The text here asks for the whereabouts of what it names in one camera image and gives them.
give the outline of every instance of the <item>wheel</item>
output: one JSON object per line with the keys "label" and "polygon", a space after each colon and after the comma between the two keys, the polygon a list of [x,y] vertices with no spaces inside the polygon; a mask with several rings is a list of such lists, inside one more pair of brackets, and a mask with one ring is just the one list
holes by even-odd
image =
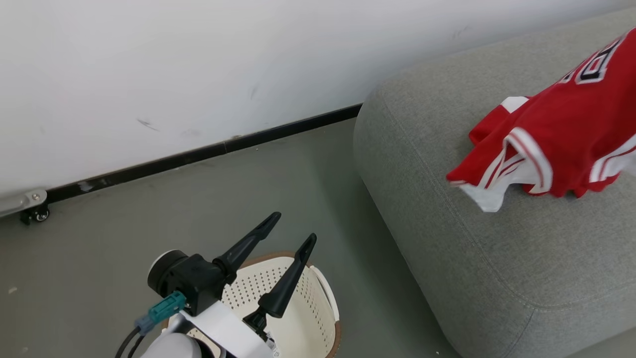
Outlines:
{"label": "wheel", "polygon": [[42,221],[48,219],[49,215],[51,215],[51,211],[49,211],[48,208],[45,208],[43,210],[40,209],[40,210],[35,212],[34,219],[36,219],[37,222],[42,222]]}

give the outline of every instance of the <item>teal connector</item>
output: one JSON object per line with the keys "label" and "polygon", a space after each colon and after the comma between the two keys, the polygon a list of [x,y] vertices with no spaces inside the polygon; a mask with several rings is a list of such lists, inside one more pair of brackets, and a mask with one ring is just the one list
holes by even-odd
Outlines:
{"label": "teal connector", "polygon": [[150,308],[147,315],[135,320],[135,327],[139,327],[139,335],[147,335],[157,324],[179,313],[185,306],[186,296],[179,291],[174,291]]}
{"label": "teal connector", "polygon": [[169,319],[171,316],[183,310],[186,306],[186,296],[179,291],[174,291],[161,302],[148,310],[148,317],[155,323]]}

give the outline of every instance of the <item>gray ottoman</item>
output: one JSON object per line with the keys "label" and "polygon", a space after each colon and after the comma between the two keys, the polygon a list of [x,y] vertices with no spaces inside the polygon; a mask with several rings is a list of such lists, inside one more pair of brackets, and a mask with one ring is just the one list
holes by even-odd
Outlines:
{"label": "gray ottoman", "polygon": [[465,358],[564,357],[636,326],[636,178],[582,199],[510,188],[498,213],[445,180],[503,99],[536,94],[635,25],[630,9],[427,62],[364,103],[359,173]]}

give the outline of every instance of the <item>white plastic basket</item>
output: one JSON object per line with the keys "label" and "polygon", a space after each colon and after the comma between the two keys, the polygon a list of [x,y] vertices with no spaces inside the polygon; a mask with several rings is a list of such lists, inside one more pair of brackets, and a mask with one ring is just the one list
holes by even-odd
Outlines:
{"label": "white plastic basket", "polygon": [[[281,252],[246,262],[237,279],[225,287],[222,302],[243,318],[258,308],[259,298],[269,292],[294,261],[294,253]],[[320,270],[307,263],[298,280],[285,315],[267,317],[265,329],[275,341],[276,358],[332,358],[340,346],[340,314],[329,283]],[[188,333],[211,346],[198,330]]]}

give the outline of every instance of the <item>gray floor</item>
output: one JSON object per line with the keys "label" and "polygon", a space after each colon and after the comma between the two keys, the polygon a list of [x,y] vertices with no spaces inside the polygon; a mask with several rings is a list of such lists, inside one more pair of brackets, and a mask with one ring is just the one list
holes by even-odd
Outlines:
{"label": "gray floor", "polygon": [[[318,235],[334,290],[338,357],[458,357],[356,175],[349,120],[0,220],[1,357],[110,358],[158,296],[149,265],[178,248],[212,259],[272,211],[254,256]],[[573,358],[627,358],[636,331]],[[142,345],[142,351],[149,342]]]}

